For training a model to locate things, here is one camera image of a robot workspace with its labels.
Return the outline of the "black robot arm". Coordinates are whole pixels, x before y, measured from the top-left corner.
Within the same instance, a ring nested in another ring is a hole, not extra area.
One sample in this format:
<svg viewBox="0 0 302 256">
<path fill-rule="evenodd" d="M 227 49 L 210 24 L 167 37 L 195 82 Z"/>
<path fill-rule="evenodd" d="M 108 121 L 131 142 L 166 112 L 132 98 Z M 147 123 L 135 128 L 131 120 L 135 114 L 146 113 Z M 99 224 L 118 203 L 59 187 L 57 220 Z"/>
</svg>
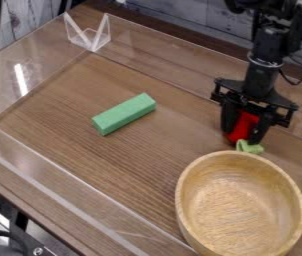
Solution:
<svg viewBox="0 0 302 256">
<path fill-rule="evenodd" d="M 275 89 L 285 59 L 301 50 L 302 0 L 224 0 L 228 10 L 253 12 L 245 78 L 218 78 L 211 99 L 219 103 L 220 129 L 231 143 L 261 143 L 273 126 L 289 127 L 298 105 Z"/>
</svg>

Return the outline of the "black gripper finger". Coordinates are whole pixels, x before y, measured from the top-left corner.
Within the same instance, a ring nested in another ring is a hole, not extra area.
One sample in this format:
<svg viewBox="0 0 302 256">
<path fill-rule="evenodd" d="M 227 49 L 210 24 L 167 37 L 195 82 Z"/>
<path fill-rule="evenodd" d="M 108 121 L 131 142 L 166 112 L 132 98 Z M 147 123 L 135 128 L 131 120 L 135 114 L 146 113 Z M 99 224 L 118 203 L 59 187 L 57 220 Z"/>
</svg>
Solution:
<svg viewBox="0 0 302 256">
<path fill-rule="evenodd" d="M 240 117 L 240 105 L 232 99 L 224 99 L 222 103 L 220 128 L 224 133 L 234 131 Z"/>
<path fill-rule="evenodd" d="M 259 121 L 253 128 L 249 136 L 249 144 L 255 145 L 259 144 L 269 129 L 273 125 L 273 115 L 270 113 L 263 113 L 259 117 Z"/>
</svg>

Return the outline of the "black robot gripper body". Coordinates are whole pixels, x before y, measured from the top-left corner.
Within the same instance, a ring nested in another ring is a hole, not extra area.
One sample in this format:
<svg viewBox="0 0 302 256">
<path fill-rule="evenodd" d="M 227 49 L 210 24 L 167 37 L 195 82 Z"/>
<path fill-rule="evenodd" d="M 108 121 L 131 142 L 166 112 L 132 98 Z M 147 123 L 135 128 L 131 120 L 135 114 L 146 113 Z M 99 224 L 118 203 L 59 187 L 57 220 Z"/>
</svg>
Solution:
<svg viewBox="0 0 302 256">
<path fill-rule="evenodd" d="M 240 112 L 247 112 L 258 118 L 263 113 L 273 115 L 273 125 L 285 128 L 290 126 L 298 105 L 271 89 L 265 96 L 254 96 L 245 90 L 245 82 L 224 78 L 215 79 L 215 88 L 211 92 L 211 100 L 220 107 L 224 99 L 232 99 L 240 105 Z"/>
</svg>

